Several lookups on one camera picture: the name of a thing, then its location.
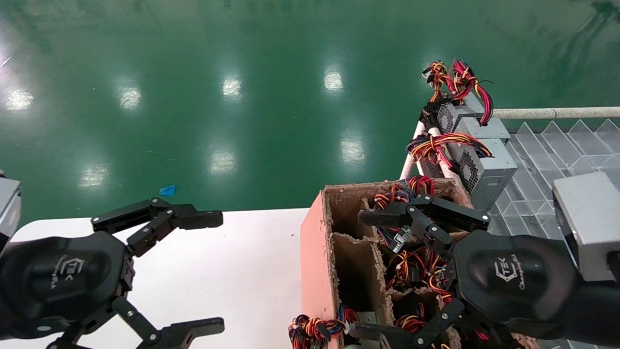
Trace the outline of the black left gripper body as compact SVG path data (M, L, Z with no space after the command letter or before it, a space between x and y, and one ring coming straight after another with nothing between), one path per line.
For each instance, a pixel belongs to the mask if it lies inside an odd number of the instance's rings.
M1 256L1 338L97 331L132 288L133 260L106 233L11 242Z

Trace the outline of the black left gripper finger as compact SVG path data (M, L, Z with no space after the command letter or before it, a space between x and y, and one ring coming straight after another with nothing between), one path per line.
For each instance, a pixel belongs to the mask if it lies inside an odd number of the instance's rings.
M111 235L142 225L127 238L131 256L141 257L177 228L196 230L222 226L223 212L199 211L193 204L171 204L155 197L96 216L91 223L94 231Z
M64 317L75 307L79 316L70 322L62 336L48 345L49 349L79 349L78 340L86 333L87 323L94 320L104 324L112 316L121 319L142 339L139 349L188 349L193 340L200 336L216 335L224 332L224 319L213 317L190 322L172 323L156 329L126 297L111 297L101 303L75 304L78 297L48 297L46 310L55 316Z

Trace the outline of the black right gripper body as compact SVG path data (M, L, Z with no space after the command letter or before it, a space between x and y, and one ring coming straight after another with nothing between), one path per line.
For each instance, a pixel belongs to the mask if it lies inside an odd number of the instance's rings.
M582 280L564 242L476 230L452 249L454 295L476 322L512 333L560 336L561 315Z

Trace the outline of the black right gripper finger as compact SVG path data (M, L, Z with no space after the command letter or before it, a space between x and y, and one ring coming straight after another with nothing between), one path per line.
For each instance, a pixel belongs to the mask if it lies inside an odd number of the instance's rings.
M490 339L474 343L475 349L509 347L509 300L506 298L452 299L416 331L399 326L355 322L351 336L376 340L383 349L435 349L451 326L488 333Z
M453 240L443 227L472 232L485 230L489 216L473 208L434 196L419 196L410 202L390 202L385 208L366 208L358 213L361 223L382 227L388 234L387 246L399 254L412 237L417 237L430 250L442 257L450 257Z

